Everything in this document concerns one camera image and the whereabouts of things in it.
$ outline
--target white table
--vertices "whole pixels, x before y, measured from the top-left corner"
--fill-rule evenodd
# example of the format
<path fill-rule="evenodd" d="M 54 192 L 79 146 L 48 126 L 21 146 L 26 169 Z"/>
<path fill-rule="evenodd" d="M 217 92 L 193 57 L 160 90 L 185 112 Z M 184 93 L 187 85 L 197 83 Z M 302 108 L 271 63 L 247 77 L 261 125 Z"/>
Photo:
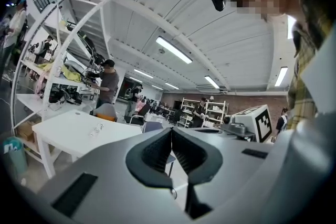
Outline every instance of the white table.
<path fill-rule="evenodd" d="M 96 137 L 90 136 L 99 123 L 103 123 L 104 128 Z M 78 110 L 71 110 L 38 123 L 33 126 L 33 131 L 36 133 L 42 163 L 49 178 L 55 175 L 55 169 L 48 144 L 69 153 L 74 161 L 96 147 L 142 133 L 139 126 L 103 120 Z"/>

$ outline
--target blue chair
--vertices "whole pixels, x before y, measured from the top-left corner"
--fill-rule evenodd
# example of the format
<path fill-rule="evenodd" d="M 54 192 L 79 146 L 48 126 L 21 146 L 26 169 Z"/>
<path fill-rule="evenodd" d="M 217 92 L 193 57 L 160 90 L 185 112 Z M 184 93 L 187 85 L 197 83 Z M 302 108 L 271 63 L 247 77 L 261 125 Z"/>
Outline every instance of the blue chair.
<path fill-rule="evenodd" d="M 145 125 L 142 133 L 147 133 L 147 132 L 151 132 L 151 131 L 155 131 L 155 130 L 159 130 L 159 129 L 163 129 L 163 126 L 160 122 L 148 121 L 148 122 L 146 122 L 146 125 Z M 172 169 L 173 169 L 173 165 L 174 165 L 175 160 L 176 160 L 176 158 L 174 156 L 169 155 L 169 157 L 167 159 L 167 163 L 166 163 L 166 164 L 171 163 L 168 177 L 170 177 L 170 175 L 172 173 Z"/>

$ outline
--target black cap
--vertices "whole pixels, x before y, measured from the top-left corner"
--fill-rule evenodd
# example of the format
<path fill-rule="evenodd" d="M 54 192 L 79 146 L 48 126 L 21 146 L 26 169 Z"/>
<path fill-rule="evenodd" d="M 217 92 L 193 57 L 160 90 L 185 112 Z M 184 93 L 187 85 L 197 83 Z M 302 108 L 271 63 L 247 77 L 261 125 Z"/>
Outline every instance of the black cap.
<path fill-rule="evenodd" d="M 114 61 L 111 59 L 107 59 L 102 66 L 109 66 L 109 67 L 114 67 Z"/>

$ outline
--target plaid shirt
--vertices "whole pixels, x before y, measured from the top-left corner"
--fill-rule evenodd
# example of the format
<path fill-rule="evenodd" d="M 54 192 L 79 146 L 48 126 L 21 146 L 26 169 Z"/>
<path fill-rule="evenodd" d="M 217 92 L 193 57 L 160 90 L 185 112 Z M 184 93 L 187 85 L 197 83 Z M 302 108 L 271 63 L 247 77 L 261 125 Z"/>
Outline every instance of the plaid shirt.
<path fill-rule="evenodd" d="M 317 0 L 300 0 L 300 4 L 306 17 L 308 32 L 298 23 L 292 30 L 297 58 L 287 96 L 290 111 L 287 129 L 295 129 L 302 119 L 311 119 L 317 113 L 314 100 L 302 81 L 301 74 L 322 46 L 332 26 L 332 21 L 327 16 L 328 9 L 323 3 Z"/>

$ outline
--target gray t-shirt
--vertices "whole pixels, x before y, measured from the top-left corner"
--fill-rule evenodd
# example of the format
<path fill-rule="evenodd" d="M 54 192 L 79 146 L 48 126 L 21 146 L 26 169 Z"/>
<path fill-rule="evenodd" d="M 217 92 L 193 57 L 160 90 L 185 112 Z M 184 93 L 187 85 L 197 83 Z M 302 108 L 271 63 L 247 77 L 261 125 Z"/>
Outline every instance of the gray t-shirt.
<path fill-rule="evenodd" d="M 100 91 L 99 93 L 99 99 L 102 101 L 108 101 L 109 103 L 112 103 L 115 90 L 117 89 L 118 82 L 119 82 L 119 76 L 117 74 L 117 71 L 114 73 L 102 73 L 100 75 L 101 78 L 101 87 L 107 87 L 110 90 L 108 92 Z"/>

